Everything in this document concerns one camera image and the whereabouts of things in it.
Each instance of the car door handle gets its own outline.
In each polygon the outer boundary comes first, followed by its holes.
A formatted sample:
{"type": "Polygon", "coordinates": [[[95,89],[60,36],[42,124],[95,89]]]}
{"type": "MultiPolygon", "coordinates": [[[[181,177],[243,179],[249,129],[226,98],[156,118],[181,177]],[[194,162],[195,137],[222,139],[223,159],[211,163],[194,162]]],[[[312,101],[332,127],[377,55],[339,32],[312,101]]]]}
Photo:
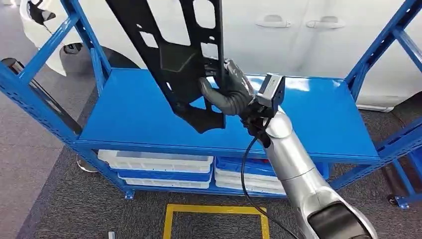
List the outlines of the car door handle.
{"type": "Polygon", "coordinates": [[[337,29],[346,26],[346,23],[336,16],[323,16],[321,20],[311,20],[306,22],[310,28],[337,29]]]}
{"type": "Polygon", "coordinates": [[[285,28],[290,27],[292,22],[288,19],[283,19],[278,14],[266,14],[260,16],[255,24],[262,27],[285,28]]]}

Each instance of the white storage bin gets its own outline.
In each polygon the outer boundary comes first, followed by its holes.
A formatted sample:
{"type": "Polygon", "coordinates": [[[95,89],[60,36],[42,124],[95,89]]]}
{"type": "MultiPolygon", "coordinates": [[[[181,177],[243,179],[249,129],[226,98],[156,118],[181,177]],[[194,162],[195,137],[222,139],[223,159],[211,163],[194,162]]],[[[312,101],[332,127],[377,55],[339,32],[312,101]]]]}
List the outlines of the white storage bin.
{"type": "Polygon", "coordinates": [[[149,179],[149,178],[119,178],[124,179],[130,185],[156,186],[156,187],[174,187],[174,188],[208,188],[211,178],[207,182],[167,180],[167,179],[149,179]]]}
{"type": "Polygon", "coordinates": [[[132,151],[98,151],[98,159],[107,162],[113,169],[208,173],[212,156],[147,153],[132,151]]]}
{"type": "MultiPolygon", "coordinates": [[[[242,190],[240,173],[216,168],[214,176],[217,187],[242,190]]],[[[245,174],[245,187],[246,190],[251,192],[286,194],[277,177],[245,174]]]]}

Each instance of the blue storage bin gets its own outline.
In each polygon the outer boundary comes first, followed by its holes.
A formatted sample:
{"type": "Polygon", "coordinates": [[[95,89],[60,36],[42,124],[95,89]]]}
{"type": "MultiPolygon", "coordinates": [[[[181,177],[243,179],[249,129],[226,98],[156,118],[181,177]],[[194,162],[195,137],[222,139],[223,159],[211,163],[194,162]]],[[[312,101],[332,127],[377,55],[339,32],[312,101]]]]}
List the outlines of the blue storage bin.
{"type": "MultiPolygon", "coordinates": [[[[229,158],[229,157],[215,158],[215,167],[224,171],[240,173],[241,166],[242,166],[241,158],[229,158]]],[[[328,163],[317,162],[315,163],[315,166],[320,172],[320,174],[324,177],[324,179],[329,178],[328,163]]],[[[273,167],[271,166],[270,161],[268,159],[255,159],[255,158],[246,159],[245,173],[276,177],[273,167]]]]}

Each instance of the car door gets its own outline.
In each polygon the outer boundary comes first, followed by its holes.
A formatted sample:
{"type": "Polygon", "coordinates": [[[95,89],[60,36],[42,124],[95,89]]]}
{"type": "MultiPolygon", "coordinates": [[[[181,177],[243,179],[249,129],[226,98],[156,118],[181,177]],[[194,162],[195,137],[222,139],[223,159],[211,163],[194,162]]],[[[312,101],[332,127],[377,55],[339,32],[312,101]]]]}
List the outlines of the car door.
{"type": "MultiPolygon", "coordinates": [[[[314,0],[289,58],[289,73],[345,77],[401,6],[403,0],[314,0]]],[[[420,42],[420,17],[408,27],[420,42]]],[[[422,90],[420,75],[398,43],[368,72],[358,104],[390,110],[422,90]]]]}
{"type": "Polygon", "coordinates": [[[222,0],[224,56],[248,74],[286,74],[309,0],[222,0]]]}

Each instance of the blue shelf frame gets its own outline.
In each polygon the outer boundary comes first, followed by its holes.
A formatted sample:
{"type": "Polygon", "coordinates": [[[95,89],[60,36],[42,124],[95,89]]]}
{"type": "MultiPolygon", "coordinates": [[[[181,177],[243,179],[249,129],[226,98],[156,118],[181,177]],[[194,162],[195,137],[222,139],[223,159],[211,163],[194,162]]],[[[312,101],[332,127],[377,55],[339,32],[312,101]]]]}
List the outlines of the blue shelf frame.
{"type": "MultiPolygon", "coordinates": [[[[416,120],[416,122],[421,122],[422,118],[419,118],[416,120]]],[[[422,182],[422,148],[419,147],[420,145],[415,145],[412,152],[407,154],[408,159],[413,166],[415,172],[417,173],[419,180],[422,182]]],[[[403,167],[401,166],[399,159],[394,159],[392,162],[393,166],[395,167],[398,175],[400,176],[406,191],[408,193],[407,196],[395,196],[395,200],[397,205],[402,209],[409,208],[409,203],[420,201],[422,200],[422,192],[415,192],[409,178],[407,177],[403,167]]]]}
{"type": "MultiPolygon", "coordinates": [[[[80,132],[69,127],[63,121],[61,114],[55,111],[49,102],[40,98],[38,92],[29,87],[32,83],[33,77],[72,27],[77,30],[84,45],[89,49],[99,95],[102,93],[103,87],[111,74],[112,68],[90,24],[88,23],[87,17],[78,3],[78,0],[61,0],[61,2],[69,17],[52,34],[51,38],[37,52],[24,70],[16,75],[5,65],[0,64],[0,91],[42,124],[52,134],[62,140],[68,147],[77,152],[88,163],[97,168],[104,177],[125,193],[125,198],[133,199],[134,190],[164,190],[241,195],[239,192],[236,192],[236,190],[215,189],[214,187],[212,190],[204,190],[202,192],[199,190],[195,191],[127,185],[123,180],[117,177],[116,173],[113,173],[110,170],[106,163],[97,159],[97,154],[94,150],[75,143],[78,141],[80,132]]],[[[378,37],[374,40],[368,50],[363,54],[362,58],[358,61],[348,76],[344,79],[349,87],[352,97],[355,100],[357,99],[362,87],[366,73],[395,39],[398,40],[416,66],[422,71],[421,51],[405,32],[406,26],[416,16],[421,7],[422,0],[406,0],[392,19],[387,23],[378,37]]],[[[335,189],[344,187],[420,147],[422,145],[421,142],[422,119],[417,120],[417,122],[412,123],[412,125],[408,126],[406,129],[399,131],[377,145],[380,160],[374,160],[373,164],[359,164],[349,172],[346,172],[344,175],[331,182],[331,185],[335,189]]],[[[254,195],[265,197],[270,196],[265,194],[254,195]]]]}

